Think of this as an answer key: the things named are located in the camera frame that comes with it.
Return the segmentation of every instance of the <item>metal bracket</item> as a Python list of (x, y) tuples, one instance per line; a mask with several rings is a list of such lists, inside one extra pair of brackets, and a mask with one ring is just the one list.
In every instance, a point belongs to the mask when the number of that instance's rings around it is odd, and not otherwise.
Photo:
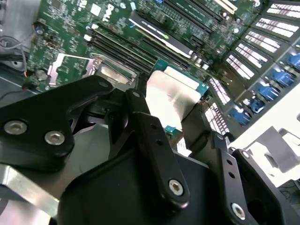
[(297, 225), (299, 215), (272, 184), (254, 159), (244, 150), (232, 154), (239, 165), (250, 212), (259, 224)]
[(0, 162), (60, 169), (74, 146), (71, 122), (74, 127), (86, 105), (112, 90), (104, 78), (90, 76), (1, 108)]
[[(150, 163), (155, 179), (152, 182), (157, 183), (159, 200), (171, 206), (173, 210), (187, 207), (189, 189), (159, 119), (150, 115), (142, 93), (128, 89), (125, 96), (123, 110), (120, 110), (118, 118), (109, 124), (109, 158), (117, 156), (127, 142), (130, 142), (130, 148), (137, 143), (143, 157)], [(176, 186), (173, 190), (182, 191), (172, 191), (170, 186)]]
[(193, 158), (207, 164), (217, 177), (226, 217), (235, 224), (258, 224), (248, 211), (238, 166), (223, 136), (211, 132), (207, 145)]
[(134, 71), (126, 68), (119, 62), (116, 62), (115, 60), (112, 60), (112, 59), (108, 58), (107, 56), (104, 56), (101, 54), (91, 53), (90, 58), (85, 58), (85, 57), (80, 57), (80, 56), (76, 56), (76, 55), (68, 55), (68, 54), (64, 54), (64, 53), (59, 53), (57, 55), (56, 61), (53, 62), (52, 65), (49, 66), (49, 69), (47, 72), (47, 74), (51, 77), (50, 82), (49, 82), (50, 86), (53, 86), (53, 87), (57, 86), (57, 83), (56, 83), (56, 80), (58, 77), (57, 69), (62, 65), (62, 63), (66, 57), (88, 61), (86, 68), (85, 68), (86, 73), (82, 76), (83, 78), (94, 75), (96, 70), (99, 68), (100, 64), (103, 61), (110, 62), (110, 63), (116, 65), (118, 68), (131, 74), (133, 79), (136, 78), (136, 73)]

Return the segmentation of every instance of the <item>pcie slot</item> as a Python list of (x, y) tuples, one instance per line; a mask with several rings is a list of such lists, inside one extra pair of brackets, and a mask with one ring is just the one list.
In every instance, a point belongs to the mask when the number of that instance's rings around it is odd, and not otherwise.
[(173, 60), (173, 62), (177, 63), (183, 69), (187, 70), (189, 68), (189, 65), (188, 65), (187, 62), (185, 62), (184, 60), (182, 60), (180, 57), (176, 56), (175, 54), (167, 51), (165, 48), (159, 46), (154, 41), (151, 41), (148, 38), (143, 37), (142, 38), (142, 43), (149, 45), (150, 47), (152, 47), (159, 54), (165, 56), (168, 59)]
[(195, 18), (193, 18), (191, 15), (189, 15), (186, 11), (184, 11), (182, 8), (178, 7), (174, 2), (170, 0), (165, 0), (164, 4), (177, 12), (179, 15), (183, 16), (185, 19), (187, 19), (190, 23), (198, 27), (200, 30), (203, 30), (206, 35), (210, 36), (212, 34), (212, 30), (202, 23), (198, 22)]
[(209, 10), (206, 6), (202, 5), (200, 2), (196, 0), (186, 0), (187, 3), (190, 3), (193, 7), (197, 10), (202, 11), (206, 16), (211, 17), (214, 21), (220, 23), (223, 19), (218, 14), (214, 13), (213, 11)]
[(135, 55), (133, 52), (130, 52), (128, 49), (120, 45), (116, 45), (116, 43), (98, 33), (94, 33), (93, 39), (90, 41), (90, 45), (98, 48), (103, 53), (133, 68), (136, 71), (145, 72), (148, 74), (154, 65), (142, 57)]

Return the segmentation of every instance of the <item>silver screw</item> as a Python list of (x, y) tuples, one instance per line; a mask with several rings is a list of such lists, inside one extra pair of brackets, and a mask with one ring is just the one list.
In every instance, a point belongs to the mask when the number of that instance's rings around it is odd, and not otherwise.
[(65, 141), (65, 136), (59, 131), (50, 131), (45, 135), (45, 141), (50, 145), (61, 145)]
[(169, 188), (177, 196), (180, 196), (183, 194), (183, 186), (177, 180), (170, 180)]
[(12, 120), (4, 125), (4, 130), (10, 135), (20, 135), (25, 133), (27, 125), (19, 120)]
[(246, 219), (246, 215), (244, 210), (237, 204), (237, 203), (232, 203), (231, 204), (231, 208), (234, 212), (234, 214), (240, 218), (241, 220), (245, 220)]
[(136, 92), (132, 92), (134, 96), (139, 97), (140, 95)]
[(108, 87), (107, 83), (104, 83), (104, 82), (99, 82), (99, 84), (100, 84), (102, 87), (105, 87), (105, 88), (107, 88), (107, 87)]
[(242, 151), (242, 154), (243, 154), (246, 158), (250, 158), (250, 156), (248, 155), (248, 153), (246, 153), (245, 151)]

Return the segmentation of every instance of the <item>black dimm slot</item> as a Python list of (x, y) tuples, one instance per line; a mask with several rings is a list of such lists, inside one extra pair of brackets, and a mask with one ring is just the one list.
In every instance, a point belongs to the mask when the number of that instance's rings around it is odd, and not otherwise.
[(208, 36), (212, 34), (212, 30), (202, 23), (198, 22), (195, 18), (190, 16), (186, 11), (184, 11), (182, 8), (178, 7), (174, 2), (171, 2), (170, 0), (164, 0), (164, 4), (168, 7), (170, 7), (172, 10), (177, 12), (179, 15), (183, 16), (185, 19), (187, 19), (190, 23), (198, 27), (200, 30), (203, 30)]
[(220, 23), (223, 20), (221, 16), (209, 10), (206, 6), (202, 5), (200, 2), (196, 0), (186, 0), (186, 1), (190, 3), (193, 7), (198, 9), (199, 11), (202, 11), (206, 16), (211, 17), (214, 21)]
[(106, 37), (96, 35), (90, 44), (137, 71), (149, 73), (154, 65), (138, 56), (135, 56), (131, 52), (128, 52), (127, 49), (124, 49), (121, 46), (116, 46), (114, 42)]
[(152, 47), (156, 52), (159, 54), (165, 56), (166, 58), (169, 58), (173, 60), (175, 63), (177, 63), (179, 66), (181, 66), (183, 69), (187, 70), (189, 68), (189, 65), (184, 62), (180, 57), (176, 56), (175, 54), (172, 54), (171, 52), (167, 51), (165, 48), (160, 47), (155, 42), (143, 37), (142, 42)]
[(133, 58), (130, 55), (124, 55), (120, 51), (111, 48), (111, 45), (106, 45), (103, 42), (95, 41), (93, 46), (136, 71), (149, 73), (153, 67), (153, 65), (144, 65), (139, 59)]
[(157, 61), (157, 58), (154, 55), (149, 54), (149, 52), (146, 52), (144, 49), (140, 48), (138, 45), (134, 44), (133, 42), (129, 41), (128, 39), (124, 38), (123, 36), (113, 33), (110, 29), (108, 29), (107, 27), (103, 26), (102, 24), (98, 23), (98, 26), (100, 26), (102, 29), (106, 30), (107, 32), (109, 32), (111, 35), (114, 35), (116, 38), (129, 43), (130, 45), (132, 45), (134, 48), (136, 48), (137, 50), (147, 54), (149, 56), (149, 58), (152, 58), (155, 62)]

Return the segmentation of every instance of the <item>electronic component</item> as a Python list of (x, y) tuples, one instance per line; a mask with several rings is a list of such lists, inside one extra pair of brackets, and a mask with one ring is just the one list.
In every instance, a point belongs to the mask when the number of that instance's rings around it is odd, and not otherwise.
[(37, 77), (37, 79), (38, 79), (39, 81), (45, 81), (45, 80), (47, 80), (47, 78), (48, 78), (47, 73), (46, 73), (45, 71), (41, 70), (41, 69), (38, 69), (38, 70), (35, 72), (35, 75), (36, 75), (36, 77)]
[(295, 77), (290, 73), (276, 70), (272, 72), (271, 79), (284, 87), (292, 85), (295, 81)]
[(265, 103), (257, 97), (254, 97), (250, 100), (248, 107), (253, 113), (258, 114), (265, 108)]
[(229, 116), (235, 119), (241, 126), (246, 126), (250, 123), (251, 116), (244, 109), (235, 106), (229, 112)]
[[(207, 63), (210, 67), (203, 67), (203, 62), (221, 60), (226, 49), (239, 38), (244, 24), (250, 24), (255, 18), (252, 2), (244, 2), (243, 7), (239, 2), (235, 4), (240, 8), (237, 17), (243, 18), (238, 26), (236, 22), (226, 22), (220, 15), (221, 8), (214, 2), (42, 0), (37, 21), (44, 28), (37, 27), (37, 30), (44, 30), (32, 42), (28, 70), (47, 71), (59, 53), (86, 59), (95, 53), (147, 76), (156, 61), (162, 59), (203, 81), (214, 68)], [(234, 34), (236, 27), (240, 32)], [(231, 32), (223, 35), (225, 29)], [(84, 77), (86, 63), (80, 58), (65, 58), (51, 85), (47, 84), (48, 79), (39, 81), (34, 76), (29, 79), (44, 91), (47, 86), (60, 86)]]
[(226, 10), (230, 14), (234, 14), (238, 9), (228, 0), (214, 0), (219, 6), (221, 6), (224, 10)]
[(279, 90), (268, 83), (258, 83), (257, 92), (267, 101), (273, 101), (279, 97)]
[(45, 25), (42, 24), (41, 22), (35, 22), (35, 23), (33, 23), (32, 26), (33, 26), (34, 31), (39, 35), (42, 35), (45, 31)]
[(136, 71), (145, 72), (147, 74), (151, 71), (154, 63), (146, 60), (141, 55), (136, 54), (119, 43), (113, 42), (100, 32), (93, 31), (91, 35), (89, 44), (101, 50), (109, 57), (116, 59), (118, 62), (123, 63)]
[(287, 63), (296, 67), (297, 69), (300, 69), (300, 53), (296, 55), (290, 54), (287, 59)]
[(56, 9), (60, 9), (61, 1), (59, 0), (52, 0), (52, 6)]
[(154, 24), (146, 21), (145, 19), (141, 18), (137, 11), (133, 11), (129, 17), (129, 21), (135, 24), (138, 28), (142, 29), (146, 33), (152, 35), (153, 37), (157, 38), (159, 41), (164, 43), (168, 48), (172, 49), (173, 51), (183, 55), (186, 58), (191, 58), (193, 54), (193, 50), (182, 44), (180, 41), (176, 40), (160, 28), (156, 27)]
[(212, 31), (209, 28), (204, 26), (202, 23), (198, 22), (198, 20), (195, 17), (191, 16), (189, 13), (187, 13), (181, 7), (178, 7), (178, 5), (176, 5), (173, 1), (165, 0), (164, 4), (166, 6), (168, 6), (169, 8), (171, 8), (172, 10), (174, 10), (175, 12), (177, 12), (181, 17), (185, 18), (190, 23), (192, 23), (193, 25), (195, 25), (199, 29), (203, 30), (206, 33), (207, 36), (209, 36), (212, 33)]

